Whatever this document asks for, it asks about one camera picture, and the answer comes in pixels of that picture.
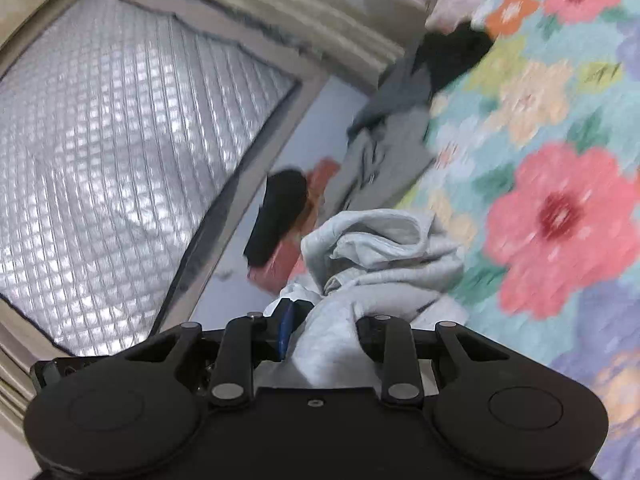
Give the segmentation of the light grey sweatshirt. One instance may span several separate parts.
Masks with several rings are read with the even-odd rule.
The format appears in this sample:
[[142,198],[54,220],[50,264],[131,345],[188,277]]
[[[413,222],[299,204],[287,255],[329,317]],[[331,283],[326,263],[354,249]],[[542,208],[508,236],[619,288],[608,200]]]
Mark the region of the light grey sweatshirt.
[[448,294],[463,275],[462,250],[434,214],[343,211],[304,237],[300,250],[306,271],[279,296],[312,309],[285,360],[259,365],[258,386],[380,388],[378,368],[358,341],[360,318],[389,315],[419,330],[469,318]]

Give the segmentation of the black folded clothes on suitcase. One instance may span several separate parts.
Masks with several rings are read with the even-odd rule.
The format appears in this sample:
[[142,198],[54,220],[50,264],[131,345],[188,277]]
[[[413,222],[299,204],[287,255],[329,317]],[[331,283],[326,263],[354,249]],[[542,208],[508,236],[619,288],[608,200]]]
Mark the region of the black folded clothes on suitcase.
[[303,212],[307,191],[306,176],[297,169],[283,169],[267,178],[264,200],[243,252],[250,268],[268,263]]

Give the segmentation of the pink red suitcase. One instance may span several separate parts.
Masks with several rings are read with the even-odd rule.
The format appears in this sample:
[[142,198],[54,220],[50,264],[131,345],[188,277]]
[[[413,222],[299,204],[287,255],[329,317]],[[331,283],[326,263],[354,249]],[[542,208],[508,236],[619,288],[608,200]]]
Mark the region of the pink red suitcase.
[[303,172],[307,179],[306,206],[294,226],[280,240],[268,263],[262,268],[248,267],[247,277],[253,285],[275,295],[288,284],[291,278],[305,272],[300,243],[314,229],[326,185],[339,169],[340,164],[329,157],[322,158],[308,172],[297,169]]

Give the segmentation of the grey polo shirt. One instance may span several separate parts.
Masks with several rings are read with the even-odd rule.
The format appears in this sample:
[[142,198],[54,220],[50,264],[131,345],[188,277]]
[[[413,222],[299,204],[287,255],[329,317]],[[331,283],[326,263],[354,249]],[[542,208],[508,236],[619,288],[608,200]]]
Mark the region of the grey polo shirt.
[[396,205],[434,162],[426,147],[430,120],[430,111],[416,106],[362,129],[324,190],[320,218]]

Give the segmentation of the floral bed quilt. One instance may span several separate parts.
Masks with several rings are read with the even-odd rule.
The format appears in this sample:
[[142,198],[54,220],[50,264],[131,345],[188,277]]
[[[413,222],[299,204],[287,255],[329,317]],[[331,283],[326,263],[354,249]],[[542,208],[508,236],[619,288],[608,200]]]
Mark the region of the floral bed quilt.
[[582,382],[594,472],[639,474],[639,0],[486,0],[494,45],[434,101],[434,165],[402,200],[463,249],[477,333]]

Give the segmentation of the dark grey garment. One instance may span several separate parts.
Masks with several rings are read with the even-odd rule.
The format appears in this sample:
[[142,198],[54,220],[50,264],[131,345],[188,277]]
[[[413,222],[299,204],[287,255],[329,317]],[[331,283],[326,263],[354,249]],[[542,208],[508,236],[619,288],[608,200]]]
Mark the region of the dark grey garment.
[[355,140],[363,128],[373,128],[387,116],[424,104],[431,97],[432,77],[426,63],[420,60],[421,46],[421,41],[413,44],[386,70],[374,95],[347,129],[348,142]]

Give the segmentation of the silver quilted window cover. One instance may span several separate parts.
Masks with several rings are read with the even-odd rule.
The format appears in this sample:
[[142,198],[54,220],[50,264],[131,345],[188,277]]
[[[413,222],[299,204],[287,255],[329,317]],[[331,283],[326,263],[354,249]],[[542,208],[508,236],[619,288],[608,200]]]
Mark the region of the silver quilted window cover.
[[1,81],[1,292],[76,356],[149,336],[295,78],[178,18],[78,0]]

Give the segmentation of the black garment on bed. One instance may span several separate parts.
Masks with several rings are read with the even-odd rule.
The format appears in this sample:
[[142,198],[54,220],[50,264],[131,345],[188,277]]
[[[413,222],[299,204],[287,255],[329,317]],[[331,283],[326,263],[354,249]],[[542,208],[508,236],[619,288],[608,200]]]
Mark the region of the black garment on bed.
[[416,49],[412,70],[425,70],[434,92],[439,92],[472,70],[494,46],[485,29],[476,30],[470,22],[453,32],[427,32]]

